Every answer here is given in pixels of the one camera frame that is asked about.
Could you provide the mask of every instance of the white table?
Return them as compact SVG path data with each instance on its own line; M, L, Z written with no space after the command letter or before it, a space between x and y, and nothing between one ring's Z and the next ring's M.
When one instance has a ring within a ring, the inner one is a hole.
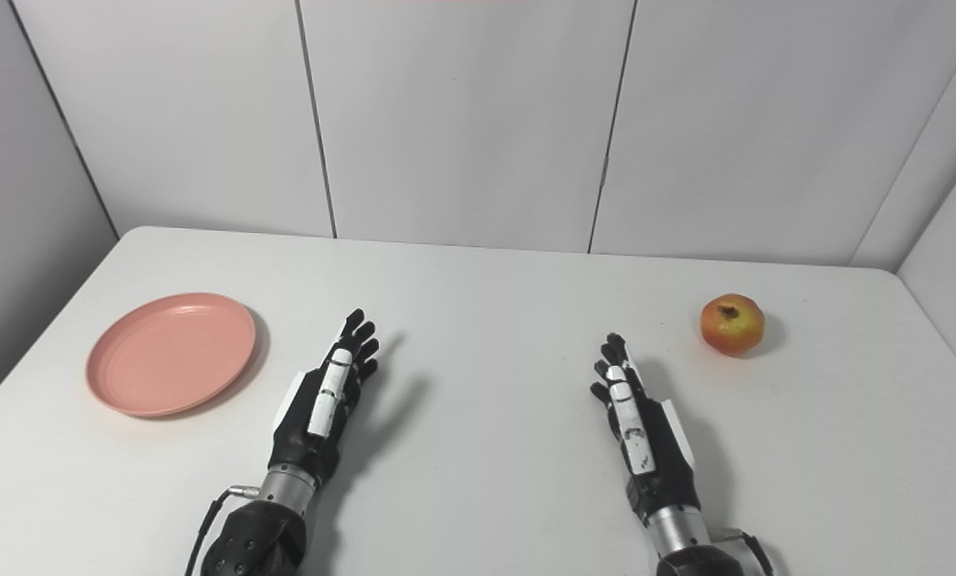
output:
M187 291L262 326L235 394L164 420L98 404L101 332ZM730 291L769 315L754 358L698 336ZM611 330L678 403L710 524L794 576L956 574L956 360L891 274L171 229L127 234L0 387L0 574L180 574L207 503L261 481L292 374L355 306L385 365L309 576L649 573L587 390Z

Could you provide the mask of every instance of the red apple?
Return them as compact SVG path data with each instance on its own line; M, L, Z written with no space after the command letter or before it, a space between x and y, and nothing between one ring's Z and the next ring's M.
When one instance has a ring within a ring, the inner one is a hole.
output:
M702 337L727 356L753 349L764 331L766 317L748 296L724 294L702 309Z

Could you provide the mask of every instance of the black robotic glove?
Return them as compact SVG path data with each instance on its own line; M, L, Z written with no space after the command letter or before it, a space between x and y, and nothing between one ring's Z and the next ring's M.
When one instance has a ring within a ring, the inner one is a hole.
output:
M694 457L672 404L647 396L627 343L619 334L606 336L602 356L603 360L595 363L595 372L606 384L591 384L591 393L606 405L610 430L620 441L630 471L627 498L631 509L647 525L652 514L667 506L701 508L694 492Z
M591 393L606 406L630 480L627 499L659 554L657 576L744 576L745 565L713 546L738 541L754 558L750 574L773 575L755 536L738 529L709 530L694 491L694 456L671 400L650 397L619 334L606 336L595 372L605 384Z
M338 442L357 401L361 385L378 369L374 323L364 310L346 318L342 332L321 365L303 376L295 396L275 427L268 467L291 464L328 482L339 464Z

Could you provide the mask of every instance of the white finger segment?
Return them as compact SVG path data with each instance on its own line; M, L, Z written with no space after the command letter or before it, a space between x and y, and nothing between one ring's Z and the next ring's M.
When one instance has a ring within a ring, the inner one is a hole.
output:
M683 433L683 425L680 424L680 417L676 415L676 407L673 406L672 400L663 401L663 412L666 414L666 419L669 420L673 438L676 438L676 445L680 447L683 459L687 461L690 469L694 470L694 455L690 452L690 442L687 441L687 436Z
M282 423L282 420L285 419L286 412L289 411L289 406L292 405L292 400L296 398L296 393L299 391L299 384L303 383L303 379L306 378L305 371L296 372L296 376L292 379L292 383L289 384L289 389L286 391L285 397L282 399L282 404L279 405L279 411L275 413L275 422L272 423L272 431L279 430L279 424Z
M652 447L649 445L649 435L642 423L642 416L638 412L638 403L630 391L623 369L619 366L610 366L606 372L609 380L609 395L613 399L613 408L616 409L616 419L620 424L620 437L624 448L627 448L627 459L630 460L632 474L646 474L656 470L656 460L652 456Z
M634 375L638 376L638 382L641 382L642 386L647 386L645 379L642 378L642 373L638 371L638 365L634 364L634 360L631 360L631 358L634 358L634 355L630 353L630 344L628 344L626 340L624 340L623 343L623 351L624 354L627 354L627 359L623 361L624 369L631 369Z
M335 407L338 406L339 400L342 400L342 387L346 385L346 377L350 375L352 361L353 355L349 350L338 349L332 353L325 377L321 380L318 398L314 400L314 411L310 412L310 423L306 426L308 434L328 438L332 431Z

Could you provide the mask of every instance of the pink plate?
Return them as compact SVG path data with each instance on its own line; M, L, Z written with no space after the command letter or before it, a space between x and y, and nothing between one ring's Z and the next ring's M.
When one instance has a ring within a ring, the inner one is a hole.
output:
M203 292L148 302L101 336L86 362L94 396L133 416L188 410L221 393L254 351L254 318Z

